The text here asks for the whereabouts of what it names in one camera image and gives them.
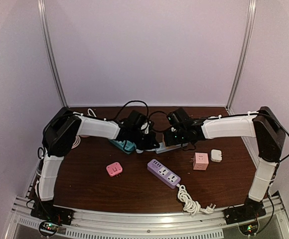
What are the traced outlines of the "teal power strip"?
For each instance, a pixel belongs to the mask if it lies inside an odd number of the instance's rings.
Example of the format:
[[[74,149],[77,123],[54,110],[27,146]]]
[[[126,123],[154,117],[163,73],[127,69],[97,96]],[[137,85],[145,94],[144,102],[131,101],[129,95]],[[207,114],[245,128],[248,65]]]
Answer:
[[[136,145],[128,140],[117,141],[110,139],[109,142],[126,154],[131,154],[136,150]]]

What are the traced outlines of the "blue-grey power strip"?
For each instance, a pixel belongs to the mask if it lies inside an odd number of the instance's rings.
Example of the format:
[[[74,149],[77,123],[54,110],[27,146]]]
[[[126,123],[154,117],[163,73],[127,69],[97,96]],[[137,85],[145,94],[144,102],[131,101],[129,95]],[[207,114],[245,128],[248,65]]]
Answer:
[[[159,147],[155,149],[156,154],[165,153],[168,151],[172,151],[175,149],[181,148],[181,145],[172,145],[172,146],[165,146],[163,142],[159,144]]]

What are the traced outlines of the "pink cube socket adapter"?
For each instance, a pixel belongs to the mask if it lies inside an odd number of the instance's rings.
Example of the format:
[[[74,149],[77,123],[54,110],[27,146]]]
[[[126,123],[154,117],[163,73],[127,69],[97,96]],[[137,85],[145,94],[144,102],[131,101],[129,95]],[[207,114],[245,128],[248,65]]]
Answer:
[[[209,165],[208,154],[195,152],[191,162],[193,170],[205,171]]]

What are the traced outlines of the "white plug adapter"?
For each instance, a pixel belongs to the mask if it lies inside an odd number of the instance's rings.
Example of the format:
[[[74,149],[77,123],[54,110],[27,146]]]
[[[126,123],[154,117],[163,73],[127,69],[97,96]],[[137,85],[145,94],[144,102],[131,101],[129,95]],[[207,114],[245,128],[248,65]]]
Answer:
[[[212,162],[221,162],[222,161],[222,151],[218,149],[212,149],[210,152]]]

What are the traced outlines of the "pink square plug adapter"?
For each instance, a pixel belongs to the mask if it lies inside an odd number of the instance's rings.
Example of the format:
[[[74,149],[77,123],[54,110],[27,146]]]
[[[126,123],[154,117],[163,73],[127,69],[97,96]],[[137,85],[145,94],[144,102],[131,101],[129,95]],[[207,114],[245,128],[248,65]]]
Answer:
[[[110,177],[118,176],[123,172],[123,167],[119,162],[114,162],[106,166],[106,171]]]

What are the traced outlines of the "purple power strip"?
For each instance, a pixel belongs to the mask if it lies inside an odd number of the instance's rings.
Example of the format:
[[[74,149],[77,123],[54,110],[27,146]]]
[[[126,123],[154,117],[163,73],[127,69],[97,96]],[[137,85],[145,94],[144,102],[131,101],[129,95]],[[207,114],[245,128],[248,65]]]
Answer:
[[[180,186],[181,178],[156,159],[147,164],[147,170],[171,189]]]

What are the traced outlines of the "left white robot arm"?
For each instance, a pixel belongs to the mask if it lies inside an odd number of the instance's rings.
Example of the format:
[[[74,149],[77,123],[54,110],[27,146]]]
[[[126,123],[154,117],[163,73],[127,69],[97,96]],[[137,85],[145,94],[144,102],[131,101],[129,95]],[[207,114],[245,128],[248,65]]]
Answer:
[[[57,216],[56,209],[46,201],[54,198],[60,165],[71,151],[77,136],[129,141],[141,151],[159,148],[149,117],[135,110],[127,118],[118,120],[97,118],[62,108],[44,128],[42,135],[42,148],[38,150],[38,155],[43,162],[39,165],[35,191],[42,201],[36,210],[46,221],[52,221]]]

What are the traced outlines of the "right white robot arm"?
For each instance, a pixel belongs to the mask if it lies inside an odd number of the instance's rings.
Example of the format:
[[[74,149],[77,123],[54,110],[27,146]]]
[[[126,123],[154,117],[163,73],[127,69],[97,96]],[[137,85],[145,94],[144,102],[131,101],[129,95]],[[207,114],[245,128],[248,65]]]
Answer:
[[[286,133],[269,107],[258,111],[226,117],[192,119],[183,108],[168,114],[170,127],[164,130],[166,146],[191,143],[222,137],[251,137],[257,141],[259,165],[249,190],[246,205],[241,208],[241,216],[252,219],[259,211],[257,202],[262,201],[277,165],[281,162]]]

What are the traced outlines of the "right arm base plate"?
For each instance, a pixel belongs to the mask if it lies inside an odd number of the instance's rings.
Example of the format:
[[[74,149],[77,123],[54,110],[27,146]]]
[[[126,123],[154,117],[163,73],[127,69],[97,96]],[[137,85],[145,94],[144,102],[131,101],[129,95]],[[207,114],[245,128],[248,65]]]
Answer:
[[[256,202],[247,198],[243,205],[229,206],[223,213],[226,224],[230,225],[265,216],[266,210],[263,202]]]

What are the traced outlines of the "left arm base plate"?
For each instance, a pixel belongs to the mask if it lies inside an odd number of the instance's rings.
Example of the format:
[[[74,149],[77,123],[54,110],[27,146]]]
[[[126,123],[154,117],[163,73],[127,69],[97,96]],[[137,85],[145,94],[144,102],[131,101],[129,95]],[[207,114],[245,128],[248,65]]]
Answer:
[[[60,225],[71,225],[73,214],[71,209],[57,207],[48,202],[34,203],[30,213],[32,217]]]

